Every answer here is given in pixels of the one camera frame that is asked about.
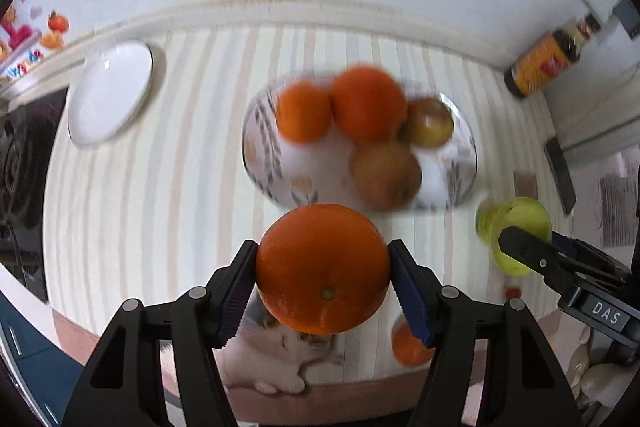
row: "patterned plate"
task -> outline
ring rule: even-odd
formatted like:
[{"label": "patterned plate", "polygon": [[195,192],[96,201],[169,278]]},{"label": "patterned plate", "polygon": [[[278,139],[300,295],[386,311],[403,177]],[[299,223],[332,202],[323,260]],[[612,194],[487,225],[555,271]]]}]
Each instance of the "patterned plate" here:
[{"label": "patterned plate", "polygon": [[[278,133],[275,106],[279,90],[304,78],[329,86],[335,73],[298,72],[277,79],[250,103],[242,129],[242,161],[252,181],[274,203],[294,208],[310,203],[337,203],[368,211],[349,174],[353,142],[332,125],[326,136],[309,145],[293,144]],[[454,122],[451,140],[438,149],[412,146],[422,169],[422,186],[409,208],[446,210],[462,203],[478,169],[471,129],[456,105],[442,93],[402,81],[407,99],[432,96],[447,105]]]}]

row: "cabinet handle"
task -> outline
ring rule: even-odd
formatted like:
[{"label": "cabinet handle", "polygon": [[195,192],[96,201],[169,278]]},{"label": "cabinet handle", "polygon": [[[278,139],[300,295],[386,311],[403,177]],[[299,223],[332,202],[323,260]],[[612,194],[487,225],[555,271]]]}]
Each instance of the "cabinet handle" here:
[{"label": "cabinet handle", "polygon": [[20,349],[20,344],[18,344],[18,339],[15,336],[14,328],[12,328],[11,326],[9,326],[9,333],[11,334],[11,338],[14,341],[15,350],[18,352],[18,356],[21,357],[22,356],[22,350]]},{"label": "cabinet handle", "polygon": [[53,414],[53,411],[51,410],[51,407],[49,407],[47,404],[44,404],[44,408],[47,410],[47,412],[50,414],[50,416],[53,418],[53,421],[55,423],[57,423],[58,425],[60,425],[60,422],[58,421],[58,419],[56,418],[56,415]]}]

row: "soy sauce bottle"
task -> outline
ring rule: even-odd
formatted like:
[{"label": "soy sauce bottle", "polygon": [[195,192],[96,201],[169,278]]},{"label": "soy sauce bottle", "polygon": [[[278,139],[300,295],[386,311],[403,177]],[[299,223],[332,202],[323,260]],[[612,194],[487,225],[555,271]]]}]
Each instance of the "soy sauce bottle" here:
[{"label": "soy sauce bottle", "polygon": [[600,31],[592,14],[577,24],[547,34],[504,72],[504,83],[517,98],[525,98],[549,84],[578,60],[584,45]]}]

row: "table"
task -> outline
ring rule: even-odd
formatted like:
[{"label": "table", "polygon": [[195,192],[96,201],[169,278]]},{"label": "table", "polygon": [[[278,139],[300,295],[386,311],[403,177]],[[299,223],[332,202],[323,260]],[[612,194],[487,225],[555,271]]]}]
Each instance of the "table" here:
[{"label": "table", "polygon": [[[440,90],[466,115],[479,169],[470,199],[450,212],[372,218],[385,240],[402,239],[443,284],[473,299],[503,302],[505,277],[476,237],[474,218],[488,194],[514,195],[515,171],[536,175],[554,229],[568,232],[543,155],[544,142],[554,135],[545,100],[541,94],[515,100],[499,71],[418,42],[316,25],[174,30],[146,40],[154,53],[154,77],[140,117],[110,142],[78,150],[69,140],[65,112],[47,174],[50,303],[98,335],[126,298],[159,303],[202,285],[229,263],[242,241],[259,241],[282,215],[244,173],[241,127],[251,97],[289,71],[373,62]],[[519,284],[537,318],[556,308],[558,297],[542,278],[531,275]],[[390,350],[399,313],[390,291],[373,317],[336,336],[334,351],[344,355],[344,363],[307,367],[306,384],[325,393],[329,384],[392,382],[412,373]],[[256,395],[238,393],[240,401]]]}]

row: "oval plate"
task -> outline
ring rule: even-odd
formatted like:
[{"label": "oval plate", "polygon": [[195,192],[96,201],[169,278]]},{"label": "oval plate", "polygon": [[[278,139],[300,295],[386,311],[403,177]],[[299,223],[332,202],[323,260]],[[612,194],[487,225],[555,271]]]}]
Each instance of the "oval plate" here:
[{"label": "oval plate", "polygon": [[[242,129],[242,161],[249,177],[274,203],[294,208],[311,203],[335,203],[359,212],[370,209],[360,199],[349,174],[353,142],[332,124],[320,141],[300,145],[280,136],[275,121],[279,90],[301,79],[328,87],[335,73],[299,72],[281,77],[249,104]],[[408,209],[446,210],[462,203],[478,171],[476,144],[460,110],[444,94],[416,82],[401,81],[407,99],[432,96],[451,111],[451,140],[436,149],[412,146],[422,169],[422,186]]]},{"label": "oval plate", "polygon": [[122,42],[89,61],[69,102],[68,130],[77,147],[114,137],[137,114],[153,59],[142,41]]}]

